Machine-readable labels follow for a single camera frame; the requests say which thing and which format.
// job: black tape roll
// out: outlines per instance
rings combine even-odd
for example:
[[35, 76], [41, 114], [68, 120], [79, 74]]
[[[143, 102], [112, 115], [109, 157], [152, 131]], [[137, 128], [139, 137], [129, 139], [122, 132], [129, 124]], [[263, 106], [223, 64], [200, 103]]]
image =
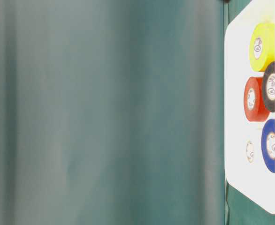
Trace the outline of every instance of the black tape roll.
[[263, 99], [265, 107], [272, 113], [275, 112], [275, 62], [271, 62], [263, 78]]

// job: teal fabric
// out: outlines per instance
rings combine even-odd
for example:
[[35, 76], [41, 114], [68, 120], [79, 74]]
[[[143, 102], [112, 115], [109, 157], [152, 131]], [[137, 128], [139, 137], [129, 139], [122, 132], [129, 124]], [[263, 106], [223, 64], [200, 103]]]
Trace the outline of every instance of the teal fabric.
[[224, 224], [223, 2], [0, 0], [0, 225]]
[[[231, 0], [224, 4], [225, 24], [231, 22], [250, 0]], [[227, 186], [227, 223], [229, 225], [275, 225], [275, 215], [269, 214], [260, 206], [245, 197], [232, 186]]]

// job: tape roll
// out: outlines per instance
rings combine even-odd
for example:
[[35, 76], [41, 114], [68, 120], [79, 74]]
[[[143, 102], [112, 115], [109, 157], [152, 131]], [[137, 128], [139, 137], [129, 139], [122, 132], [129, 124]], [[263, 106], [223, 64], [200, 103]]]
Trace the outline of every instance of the tape roll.
[[249, 121], [265, 121], [270, 112], [265, 108], [262, 97], [263, 77], [250, 77], [244, 90], [244, 111]]
[[261, 135], [261, 151], [269, 171], [275, 173], [275, 120], [268, 120]]
[[270, 112], [275, 112], [275, 62], [271, 62], [263, 77], [263, 99], [265, 107]]
[[254, 71], [263, 72], [275, 61], [275, 25], [258, 24], [252, 34], [249, 47], [250, 64]]

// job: blue tape roll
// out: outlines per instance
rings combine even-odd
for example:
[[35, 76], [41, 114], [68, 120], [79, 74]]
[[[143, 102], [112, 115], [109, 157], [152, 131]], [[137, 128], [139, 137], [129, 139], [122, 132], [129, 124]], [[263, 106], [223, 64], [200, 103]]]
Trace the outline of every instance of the blue tape roll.
[[269, 147], [269, 149], [267, 147], [267, 142], [270, 140], [270, 137], [272, 137], [272, 135], [274, 135], [274, 138], [275, 138], [275, 120], [274, 119], [268, 120], [264, 125], [263, 132], [261, 135], [261, 150], [262, 150], [263, 158], [267, 168], [271, 172], [275, 173], [275, 157], [272, 157], [272, 149], [270, 149], [271, 147]]

